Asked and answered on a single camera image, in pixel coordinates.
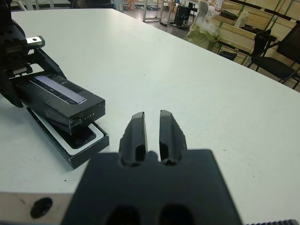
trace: floor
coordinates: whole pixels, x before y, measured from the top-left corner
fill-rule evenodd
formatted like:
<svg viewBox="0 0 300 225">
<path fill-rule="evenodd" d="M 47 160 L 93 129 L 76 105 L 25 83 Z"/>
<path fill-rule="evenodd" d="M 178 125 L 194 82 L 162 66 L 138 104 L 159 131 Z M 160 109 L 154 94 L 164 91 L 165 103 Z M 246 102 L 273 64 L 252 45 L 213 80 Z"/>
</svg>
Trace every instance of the floor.
<svg viewBox="0 0 300 225">
<path fill-rule="evenodd" d="M 134 10 L 128 10 L 128 11 L 124 11 L 124 13 L 126 15 L 129 15 L 139 21 L 143 21 L 143 10 L 142 9 L 134 9 Z M 155 10 L 147 10 L 147 14 L 146 14 L 146 17 L 155 17 L 158 13 L 158 16 L 159 16 L 159 11 L 155 11 Z M 164 11 L 163 12 L 163 21 L 166 21 L 167 20 L 167 17 L 168 17 L 168 11 Z M 174 17 L 175 17 L 175 13 L 171 13 L 171 16 L 170 16 L 170 20 L 174 20 Z M 174 36 L 177 36 L 179 38 L 185 38 L 185 36 L 188 34 L 188 30 L 181 30 L 177 27 L 173 27 L 173 26 L 163 26 L 161 25 L 158 21 L 153 21 L 153 22 L 147 22 L 147 24 L 153 26 L 153 27 L 156 27 L 160 30 L 163 30 L 169 34 L 172 34 Z"/>
</svg>

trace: wooden crate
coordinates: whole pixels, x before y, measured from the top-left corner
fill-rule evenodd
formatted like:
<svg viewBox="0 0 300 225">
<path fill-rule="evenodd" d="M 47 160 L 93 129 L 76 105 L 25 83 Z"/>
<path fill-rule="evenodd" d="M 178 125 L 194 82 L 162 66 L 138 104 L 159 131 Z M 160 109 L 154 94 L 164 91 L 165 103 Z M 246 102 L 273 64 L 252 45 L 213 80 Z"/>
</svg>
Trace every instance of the wooden crate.
<svg viewBox="0 0 300 225">
<path fill-rule="evenodd" d="M 300 0 L 285 0 L 279 13 L 300 20 Z"/>
<path fill-rule="evenodd" d="M 246 3 L 267 8 L 273 11 L 278 11 L 282 6 L 284 0 L 246 0 Z"/>
</svg>

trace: plastic bag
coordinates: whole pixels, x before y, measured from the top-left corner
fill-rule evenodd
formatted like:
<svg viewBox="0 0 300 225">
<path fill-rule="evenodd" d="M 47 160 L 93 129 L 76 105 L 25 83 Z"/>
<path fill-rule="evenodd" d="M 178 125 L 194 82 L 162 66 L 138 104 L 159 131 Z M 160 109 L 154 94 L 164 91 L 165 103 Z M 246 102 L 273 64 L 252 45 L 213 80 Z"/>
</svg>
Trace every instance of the plastic bag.
<svg viewBox="0 0 300 225">
<path fill-rule="evenodd" d="M 219 28 L 207 21 L 208 15 L 214 15 L 214 8 L 205 4 L 207 3 L 199 2 L 199 13 L 185 40 L 211 51 L 213 44 L 218 40 Z"/>
</svg>

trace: table surface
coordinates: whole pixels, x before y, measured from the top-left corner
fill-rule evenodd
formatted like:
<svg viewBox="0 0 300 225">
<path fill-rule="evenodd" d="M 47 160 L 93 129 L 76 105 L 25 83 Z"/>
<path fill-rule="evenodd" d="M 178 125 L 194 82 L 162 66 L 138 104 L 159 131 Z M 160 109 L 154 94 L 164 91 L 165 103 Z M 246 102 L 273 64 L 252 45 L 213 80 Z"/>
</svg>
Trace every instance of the table surface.
<svg viewBox="0 0 300 225">
<path fill-rule="evenodd" d="M 117 151 L 145 111 L 158 152 L 159 114 L 173 113 L 189 149 L 213 150 L 245 223 L 300 219 L 300 94 L 112 9 L 13 13 L 67 78 L 106 100 L 99 124 Z M 72 193 L 72 170 L 25 108 L 0 97 L 0 191 Z"/>
</svg>

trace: white table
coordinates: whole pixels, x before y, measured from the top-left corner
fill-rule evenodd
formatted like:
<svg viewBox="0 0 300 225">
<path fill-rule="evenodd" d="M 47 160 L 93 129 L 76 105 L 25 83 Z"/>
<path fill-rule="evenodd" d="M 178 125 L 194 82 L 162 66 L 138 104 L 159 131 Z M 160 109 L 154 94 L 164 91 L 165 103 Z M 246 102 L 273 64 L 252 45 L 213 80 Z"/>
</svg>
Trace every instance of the white table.
<svg viewBox="0 0 300 225">
<path fill-rule="evenodd" d="M 110 9 L 13 13 L 67 78 L 106 100 L 97 123 L 117 151 L 145 111 L 158 152 L 159 113 L 190 149 L 212 149 L 244 223 L 300 220 L 300 94 L 237 63 Z M 72 193 L 72 170 L 25 108 L 0 97 L 0 191 Z"/>
</svg>

